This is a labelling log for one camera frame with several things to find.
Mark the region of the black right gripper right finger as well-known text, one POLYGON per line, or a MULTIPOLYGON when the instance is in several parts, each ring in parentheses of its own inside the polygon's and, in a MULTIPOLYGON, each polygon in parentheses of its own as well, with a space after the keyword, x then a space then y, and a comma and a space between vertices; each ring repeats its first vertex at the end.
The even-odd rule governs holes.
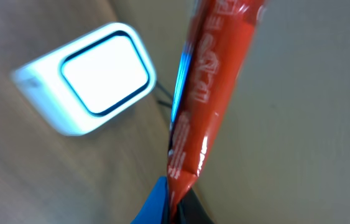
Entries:
POLYGON ((214 224, 193 189, 177 205, 176 224, 214 224))

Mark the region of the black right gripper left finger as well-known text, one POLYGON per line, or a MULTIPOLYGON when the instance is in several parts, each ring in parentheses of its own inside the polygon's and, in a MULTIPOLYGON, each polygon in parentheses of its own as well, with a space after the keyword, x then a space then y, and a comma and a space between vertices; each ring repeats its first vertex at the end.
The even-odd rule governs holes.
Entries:
POLYGON ((168 183, 159 177, 141 210, 131 224, 168 224, 168 183))

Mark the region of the red stick pack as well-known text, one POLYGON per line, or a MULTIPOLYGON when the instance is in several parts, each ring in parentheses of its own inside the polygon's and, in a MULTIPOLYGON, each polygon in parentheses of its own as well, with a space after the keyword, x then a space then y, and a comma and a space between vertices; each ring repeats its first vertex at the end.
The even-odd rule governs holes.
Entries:
POLYGON ((178 68, 170 122, 169 222, 206 165, 264 0, 196 1, 178 68))

